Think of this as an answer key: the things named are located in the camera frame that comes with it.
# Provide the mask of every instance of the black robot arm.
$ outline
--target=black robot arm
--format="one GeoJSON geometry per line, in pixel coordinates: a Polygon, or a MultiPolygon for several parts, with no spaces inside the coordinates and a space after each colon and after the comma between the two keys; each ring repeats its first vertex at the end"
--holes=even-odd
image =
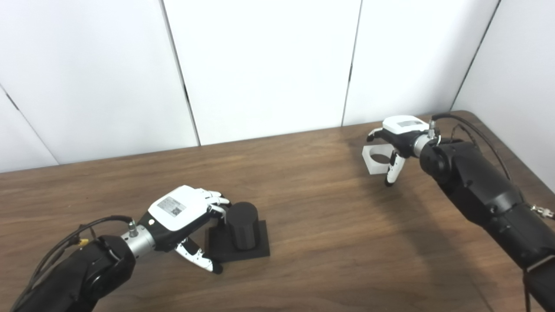
{"type": "Polygon", "coordinates": [[[90,312],[134,267],[135,256],[121,237],[100,236],[60,262],[16,311],[90,312]]]}
{"type": "Polygon", "coordinates": [[[420,166],[523,269],[524,285],[538,303],[555,311],[555,233],[520,190],[470,142],[427,144],[420,166]]]}

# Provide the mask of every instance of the wooden table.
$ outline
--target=wooden table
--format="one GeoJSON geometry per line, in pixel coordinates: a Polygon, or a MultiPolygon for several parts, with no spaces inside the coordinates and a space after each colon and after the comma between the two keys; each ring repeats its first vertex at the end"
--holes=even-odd
{"type": "MultiPolygon", "coordinates": [[[[555,203],[476,117],[458,114],[494,139],[529,202],[555,203]]],[[[448,133],[454,123],[438,125],[448,133]]],[[[79,223],[111,214],[138,219],[187,184],[254,203],[268,223],[271,256],[226,263],[215,275],[177,253],[151,254],[95,312],[523,311],[520,270],[462,217],[417,160],[407,161],[391,188],[383,175],[368,174],[361,151],[378,126],[0,174],[0,310],[79,223]]],[[[102,234],[123,231],[117,223],[97,227],[102,234]]],[[[194,236],[202,242],[204,231],[194,236]]]]}

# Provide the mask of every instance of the black cable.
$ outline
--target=black cable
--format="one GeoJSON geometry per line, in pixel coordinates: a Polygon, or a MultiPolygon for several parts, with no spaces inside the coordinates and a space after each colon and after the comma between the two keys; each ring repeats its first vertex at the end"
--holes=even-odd
{"type": "Polygon", "coordinates": [[[58,250],[60,249],[60,247],[62,247],[64,244],[67,244],[68,242],[70,242],[71,239],[74,239],[79,233],[97,225],[103,222],[107,222],[107,221],[121,221],[121,222],[125,222],[127,224],[131,223],[133,221],[133,218],[125,216],[125,215],[111,215],[109,217],[105,217],[105,218],[101,218],[95,221],[92,221],[91,223],[85,224],[82,227],[79,227],[77,230],[73,231],[71,234],[69,234],[68,236],[66,236],[64,239],[62,239],[58,244],[56,244],[45,256],[44,258],[42,258],[41,262],[39,262],[39,264],[37,265],[37,267],[35,268],[35,271],[33,272],[33,274],[31,275],[31,279],[29,280],[29,284],[27,284],[27,286],[23,289],[23,291],[21,292],[21,295],[19,295],[19,297],[17,297],[16,302],[13,304],[12,308],[9,310],[9,312],[15,312],[21,302],[23,301],[23,299],[25,298],[25,296],[32,290],[33,285],[38,281],[37,277],[40,278],[44,272],[46,272],[48,270],[49,267],[47,267],[45,270],[43,270],[44,265],[46,264],[46,262],[48,261],[48,259],[50,259],[50,257],[52,257],[52,255],[58,250]]]}
{"type": "Polygon", "coordinates": [[[532,308],[530,305],[530,292],[528,291],[528,287],[524,284],[524,307],[526,312],[531,312],[532,308]]]}
{"type": "Polygon", "coordinates": [[[462,124],[457,124],[456,126],[453,127],[453,129],[451,130],[451,142],[453,142],[453,138],[455,137],[455,131],[457,130],[457,128],[461,128],[461,130],[463,130],[466,135],[470,138],[470,140],[472,141],[472,143],[476,146],[476,148],[478,150],[480,150],[480,146],[478,145],[478,143],[476,142],[476,139],[474,138],[474,136],[472,135],[472,133],[470,133],[470,131],[468,131],[465,126],[463,126],[462,124]]]}
{"type": "Polygon", "coordinates": [[[50,269],[50,267],[52,267],[52,265],[54,265],[54,263],[56,263],[56,261],[58,261],[58,259],[60,259],[60,257],[64,254],[65,250],[68,249],[69,247],[76,245],[73,244],[72,242],[68,243],[64,248],[59,249],[51,258],[51,260],[48,262],[48,264],[44,267],[44,269],[42,269],[37,276],[35,276],[33,278],[33,280],[31,281],[31,284],[34,285],[36,284],[41,277],[44,275],[44,273],[46,273],[48,271],[48,269],[50,269]]]}
{"type": "Polygon", "coordinates": [[[495,155],[495,157],[499,161],[499,164],[501,165],[501,168],[503,168],[503,171],[505,172],[505,176],[507,176],[507,179],[512,181],[511,174],[509,172],[509,169],[505,165],[505,162],[503,161],[501,156],[499,156],[499,153],[497,152],[497,150],[493,146],[493,143],[490,141],[490,139],[487,138],[487,136],[484,133],[482,133],[478,128],[476,128],[476,126],[471,124],[469,121],[467,121],[466,119],[464,119],[462,117],[459,117],[457,115],[453,115],[453,114],[450,114],[450,113],[441,113],[441,114],[435,114],[435,115],[432,116],[432,120],[439,120],[439,119],[443,119],[443,118],[456,119],[456,120],[462,122],[463,124],[465,124],[466,126],[468,126],[474,132],[476,132],[476,134],[478,134],[478,136],[480,138],[482,138],[484,140],[484,142],[486,142],[486,144],[490,147],[491,151],[493,152],[493,154],[495,155]]]}
{"type": "Polygon", "coordinates": [[[90,236],[93,237],[93,240],[97,239],[97,234],[94,232],[93,227],[90,227],[90,236]]]}

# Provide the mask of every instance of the black cylinder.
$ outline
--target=black cylinder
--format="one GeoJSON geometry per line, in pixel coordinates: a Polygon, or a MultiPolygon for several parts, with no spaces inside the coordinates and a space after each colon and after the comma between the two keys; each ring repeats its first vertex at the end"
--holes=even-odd
{"type": "Polygon", "coordinates": [[[239,250],[255,248],[260,242],[258,211],[253,204],[236,203],[227,213],[227,221],[233,245],[239,250]]]}

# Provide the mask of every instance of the yellow cable connector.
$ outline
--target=yellow cable connector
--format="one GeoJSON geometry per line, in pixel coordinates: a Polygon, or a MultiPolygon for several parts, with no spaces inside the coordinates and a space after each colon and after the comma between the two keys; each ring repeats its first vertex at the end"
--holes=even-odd
{"type": "Polygon", "coordinates": [[[85,245],[87,245],[89,243],[89,240],[86,238],[81,238],[81,240],[79,241],[79,246],[83,247],[85,245]]]}

